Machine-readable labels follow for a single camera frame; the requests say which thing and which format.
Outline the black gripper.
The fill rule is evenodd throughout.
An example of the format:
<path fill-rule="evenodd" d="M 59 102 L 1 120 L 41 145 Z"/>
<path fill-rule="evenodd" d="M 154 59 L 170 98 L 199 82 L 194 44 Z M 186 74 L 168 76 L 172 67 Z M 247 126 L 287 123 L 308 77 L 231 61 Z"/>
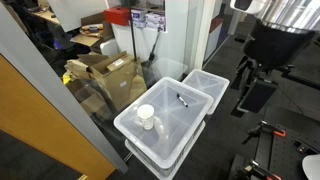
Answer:
<path fill-rule="evenodd" d="M 271 70 L 256 60 L 243 56 L 237 65 L 231 89 L 240 95 L 231 114 L 242 117 L 245 113 L 258 113 L 277 90 L 278 84 L 270 79 Z"/>

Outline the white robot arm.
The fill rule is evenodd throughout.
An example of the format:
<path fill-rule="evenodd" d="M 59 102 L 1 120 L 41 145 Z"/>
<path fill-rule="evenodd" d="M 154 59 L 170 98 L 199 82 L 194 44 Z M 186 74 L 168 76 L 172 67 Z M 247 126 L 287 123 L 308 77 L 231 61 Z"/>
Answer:
<path fill-rule="evenodd" d="M 230 7 L 252 14 L 248 34 L 231 88 L 240 96 L 231 114 L 259 112 L 278 89 L 274 70 L 284 78 L 317 89 L 319 85 L 291 74 L 292 61 L 320 30 L 320 0 L 231 0 Z"/>

